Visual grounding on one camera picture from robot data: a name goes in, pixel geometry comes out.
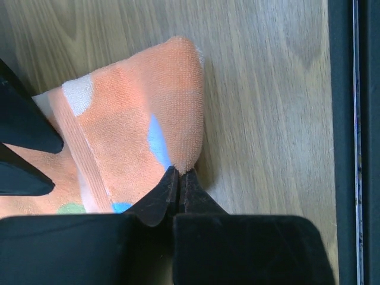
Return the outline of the orange polka dot towel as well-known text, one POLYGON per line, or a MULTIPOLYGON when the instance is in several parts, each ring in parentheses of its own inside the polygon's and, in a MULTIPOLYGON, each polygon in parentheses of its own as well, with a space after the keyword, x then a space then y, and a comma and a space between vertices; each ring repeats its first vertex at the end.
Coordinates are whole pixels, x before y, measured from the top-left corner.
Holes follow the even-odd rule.
POLYGON ((54 182, 39 197, 1 197, 1 216, 121 213, 170 166, 195 166, 202 149, 203 60, 184 37, 34 97, 64 140, 58 154, 12 148, 54 182))

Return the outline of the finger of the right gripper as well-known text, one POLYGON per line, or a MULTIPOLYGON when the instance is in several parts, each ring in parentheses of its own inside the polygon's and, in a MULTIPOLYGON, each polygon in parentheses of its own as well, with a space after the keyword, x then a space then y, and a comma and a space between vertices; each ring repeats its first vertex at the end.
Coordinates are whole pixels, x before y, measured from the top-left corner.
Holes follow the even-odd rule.
POLYGON ((59 153, 64 142, 15 73, 1 61, 1 142, 59 153))
POLYGON ((42 196, 54 187, 49 177, 1 143, 1 196, 42 196))

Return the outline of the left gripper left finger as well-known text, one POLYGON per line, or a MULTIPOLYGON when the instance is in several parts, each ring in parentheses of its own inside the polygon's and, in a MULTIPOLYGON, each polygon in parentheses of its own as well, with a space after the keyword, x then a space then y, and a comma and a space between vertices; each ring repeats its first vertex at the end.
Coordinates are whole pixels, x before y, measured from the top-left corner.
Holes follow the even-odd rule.
POLYGON ((122 214, 1 220, 2 284, 172 284, 168 202, 178 171, 122 214))

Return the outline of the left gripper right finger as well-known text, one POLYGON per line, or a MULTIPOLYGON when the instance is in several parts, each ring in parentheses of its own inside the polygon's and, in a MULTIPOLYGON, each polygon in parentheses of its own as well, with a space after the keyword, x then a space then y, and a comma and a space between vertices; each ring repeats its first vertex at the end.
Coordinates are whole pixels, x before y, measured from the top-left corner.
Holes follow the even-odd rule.
POLYGON ((194 171, 173 175, 175 284, 334 284, 321 235, 300 216, 233 215, 194 171))

